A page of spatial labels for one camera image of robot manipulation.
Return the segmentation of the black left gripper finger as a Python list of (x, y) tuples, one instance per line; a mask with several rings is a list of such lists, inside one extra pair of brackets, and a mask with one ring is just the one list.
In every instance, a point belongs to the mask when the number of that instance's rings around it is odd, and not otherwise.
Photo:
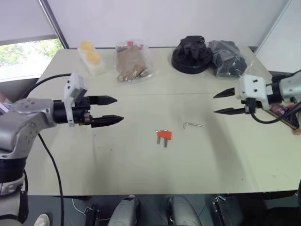
[(117, 99), (110, 96), (88, 96), (91, 105), (110, 105)]
[(122, 116), (104, 115), (102, 117), (92, 118), (91, 121), (90, 121), (90, 125), (91, 125), (92, 128), (107, 127), (107, 126), (119, 123), (123, 119), (124, 119), (124, 117), (122, 117)]

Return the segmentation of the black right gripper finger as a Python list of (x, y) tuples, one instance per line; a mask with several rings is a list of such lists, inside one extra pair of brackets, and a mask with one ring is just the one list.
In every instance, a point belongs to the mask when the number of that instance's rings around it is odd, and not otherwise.
[(225, 115), (236, 115), (236, 114), (245, 114), (246, 112), (245, 112), (245, 108), (235, 109), (231, 107), (231, 108), (216, 110), (214, 111), (214, 113), (225, 114)]
[(234, 95), (235, 95), (235, 88), (229, 88), (216, 94), (213, 98), (223, 98), (223, 97), (230, 97)]

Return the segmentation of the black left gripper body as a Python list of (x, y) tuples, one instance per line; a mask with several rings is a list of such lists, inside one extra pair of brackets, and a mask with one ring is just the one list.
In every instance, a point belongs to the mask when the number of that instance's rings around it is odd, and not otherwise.
[(90, 109), (91, 101), (89, 96), (75, 101), (74, 106), (72, 107), (74, 123), (78, 125), (90, 125), (92, 120)]

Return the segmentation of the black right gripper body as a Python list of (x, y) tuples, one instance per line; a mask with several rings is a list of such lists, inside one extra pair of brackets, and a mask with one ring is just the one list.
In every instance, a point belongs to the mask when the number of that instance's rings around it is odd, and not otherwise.
[(245, 114), (255, 114), (257, 108), (261, 108), (261, 102), (254, 98), (247, 98), (246, 100), (241, 100), (241, 104), (244, 104), (243, 112)]

